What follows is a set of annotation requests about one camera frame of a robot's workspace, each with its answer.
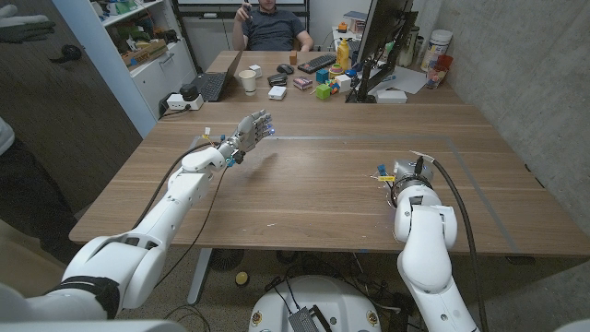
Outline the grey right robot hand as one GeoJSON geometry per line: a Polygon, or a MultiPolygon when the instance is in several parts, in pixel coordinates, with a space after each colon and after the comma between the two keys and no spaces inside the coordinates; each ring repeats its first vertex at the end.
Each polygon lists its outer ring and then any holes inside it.
{"type": "Polygon", "coordinates": [[[403,190],[411,185],[426,185],[431,188],[433,171],[424,161],[395,160],[394,187],[403,190]]]}

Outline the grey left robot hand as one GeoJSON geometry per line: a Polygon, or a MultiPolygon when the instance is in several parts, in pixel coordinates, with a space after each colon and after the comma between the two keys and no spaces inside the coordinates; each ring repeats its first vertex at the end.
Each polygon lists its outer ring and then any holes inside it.
{"type": "Polygon", "coordinates": [[[228,164],[242,163],[248,151],[254,149],[263,138],[275,133],[271,122],[272,116],[266,110],[245,116],[234,133],[220,144],[218,151],[228,164]]]}

